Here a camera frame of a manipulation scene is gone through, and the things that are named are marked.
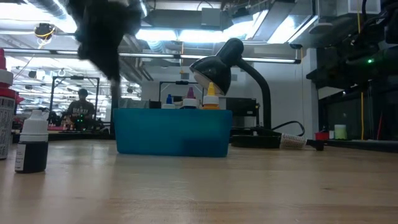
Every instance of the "black desk lamp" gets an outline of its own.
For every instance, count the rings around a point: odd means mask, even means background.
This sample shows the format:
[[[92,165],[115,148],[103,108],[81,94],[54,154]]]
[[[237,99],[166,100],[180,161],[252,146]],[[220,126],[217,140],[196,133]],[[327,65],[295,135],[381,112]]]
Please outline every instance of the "black desk lamp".
[[[193,72],[195,80],[203,88],[208,88],[209,83],[213,82],[216,93],[221,95],[225,95],[231,85],[232,66],[238,66],[253,77],[261,88],[264,127],[253,129],[253,131],[257,131],[258,136],[233,136],[232,144],[238,147],[278,148],[282,134],[273,130],[287,124],[298,123],[304,134],[304,127],[298,121],[290,121],[271,128],[271,93],[268,83],[256,69],[242,59],[243,50],[244,45],[241,40],[237,38],[229,39],[215,56],[197,60],[190,66],[190,70]],[[307,144],[313,145],[314,142],[309,141]],[[323,150],[323,144],[322,146],[316,144],[314,147],[317,150]]]

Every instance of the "yellow cap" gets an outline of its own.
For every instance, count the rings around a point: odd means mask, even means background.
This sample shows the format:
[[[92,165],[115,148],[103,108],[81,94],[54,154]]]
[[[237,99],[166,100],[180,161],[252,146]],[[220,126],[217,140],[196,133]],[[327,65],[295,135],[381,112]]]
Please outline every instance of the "yellow cap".
[[[207,95],[208,96],[215,96],[216,95],[216,91],[214,89],[214,83],[209,83],[209,89],[207,89]]]

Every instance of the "bottle label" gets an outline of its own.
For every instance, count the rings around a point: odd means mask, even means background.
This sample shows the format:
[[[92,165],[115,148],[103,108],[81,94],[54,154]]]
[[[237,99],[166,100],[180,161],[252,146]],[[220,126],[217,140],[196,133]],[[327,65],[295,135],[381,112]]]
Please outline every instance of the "bottle label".
[[[15,170],[18,171],[24,170],[25,150],[26,150],[25,144],[18,144],[17,156],[15,158]]]
[[[8,156],[8,148],[12,141],[11,126],[14,117],[15,100],[0,96],[0,159]]]

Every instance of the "wooden tabletop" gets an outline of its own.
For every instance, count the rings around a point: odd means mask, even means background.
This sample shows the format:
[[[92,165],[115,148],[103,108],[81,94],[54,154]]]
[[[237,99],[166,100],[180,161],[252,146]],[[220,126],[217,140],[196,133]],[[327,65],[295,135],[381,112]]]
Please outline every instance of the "wooden tabletop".
[[[397,223],[398,155],[231,148],[227,158],[122,155],[51,142],[47,170],[0,161],[0,223]]]

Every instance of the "yellow bottle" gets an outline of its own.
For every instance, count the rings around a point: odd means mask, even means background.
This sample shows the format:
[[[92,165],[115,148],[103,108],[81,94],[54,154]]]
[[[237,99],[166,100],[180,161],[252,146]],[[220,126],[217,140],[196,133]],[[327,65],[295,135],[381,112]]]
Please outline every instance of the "yellow bottle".
[[[220,99],[216,96],[214,83],[209,83],[207,95],[203,98],[203,110],[219,110]]]

